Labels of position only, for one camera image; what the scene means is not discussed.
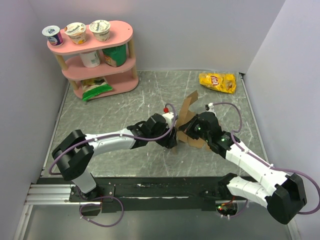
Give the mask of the brown cardboard box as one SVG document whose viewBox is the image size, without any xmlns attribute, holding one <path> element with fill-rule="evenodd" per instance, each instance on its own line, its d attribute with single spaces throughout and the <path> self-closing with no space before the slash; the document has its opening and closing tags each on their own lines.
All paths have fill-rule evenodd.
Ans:
<svg viewBox="0 0 320 240">
<path fill-rule="evenodd" d="M 198 100 L 198 92 L 195 90 L 190 95 L 188 95 L 183 103 L 182 107 L 178 114 L 178 119 L 176 121 L 175 127 L 177 129 L 177 140 L 183 143 L 188 144 L 190 147 L 194 147 L 197 149 L 201 149 L 204 147 L 206 151 L 210 151 L 210 148 L 208 144 L 203 139 L 192 139 L 188 137 L 185 133 L 178 130 L 178 128 L 184 124 L 186 124 L 188 121 L 190 121 L 196 114 L 189 110 L 190 106 L 195 103 Z"/>
</svg>

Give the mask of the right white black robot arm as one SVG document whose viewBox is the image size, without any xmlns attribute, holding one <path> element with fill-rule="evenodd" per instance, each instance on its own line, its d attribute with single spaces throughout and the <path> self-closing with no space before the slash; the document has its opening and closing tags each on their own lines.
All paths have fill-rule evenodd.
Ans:
<svg viewBox="0 0 320 240">
<path fill-rule="evenodd" d="M 279 223 L 288 224 L 306 205 L 303 180 L 293 173 L 272 169 L 264 160 L 250 152 L 246 145 L 231 133 L 223 131 L 213 112 L 196 114 L 179 131 L 193 140 L 204 140 L 209 148 L 227 161 L 237 165 L 254 181 L 228 173 L 218 182 L 218 193 L 223 199 L 242 197 L 265 207 Z"/>
</svg>

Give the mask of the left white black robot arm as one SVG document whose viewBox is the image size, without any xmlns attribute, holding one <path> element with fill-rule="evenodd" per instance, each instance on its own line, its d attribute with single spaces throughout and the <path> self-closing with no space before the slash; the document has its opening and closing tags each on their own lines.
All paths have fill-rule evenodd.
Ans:
<svg viewBox="0 0 320 240">
<path fill-rule="evenodd" d="M 171 149 L 177 146 L 176 133 L 173 112 L 155 113 L 147 120 L 106 134 L 84 134 L 80 129 L 74 130 L 51 155 L 63 179 L 76 186 L 80 198 L 94 201 L 102 191 L 87 169 L 93 157 L 112 151 L 141 148 L 149 142 Z"/>
</svg>

